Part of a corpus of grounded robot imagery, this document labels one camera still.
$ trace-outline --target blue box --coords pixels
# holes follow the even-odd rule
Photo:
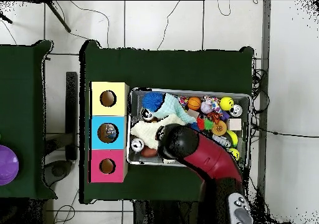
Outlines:
[[[102,124],[113,124],[117,138],[113,142],[102,142],[98,130]],[[91,142],[92,150],[123,150],[126,147],[126,117],[92,116]]]

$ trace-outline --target yellow box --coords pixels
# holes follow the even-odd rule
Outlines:
[[[124,82],[91,82],[92,115],[125,116],[129,91]]]

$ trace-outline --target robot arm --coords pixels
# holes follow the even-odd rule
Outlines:
[[[195,170],[211,186],[215,224],[252,224],[235,160],[203,134],[178,124],[160,127],[158,153]]]

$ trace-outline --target blue spiky ball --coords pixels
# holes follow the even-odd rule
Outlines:
[[[164,95],[159,92],[149,92],[144,95],[142,106],[152,112],[157,111],[163,103]]]

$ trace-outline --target light blue cloth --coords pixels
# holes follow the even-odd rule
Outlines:
[[[158,119],[163,119],[170,114],[177,115],[183,122],[187,124],[196,122],[194,117],[191,117],[184,111],[183,107],[175,96],[166,93],[163,105],[156,112],[154,112],[154,116]]]

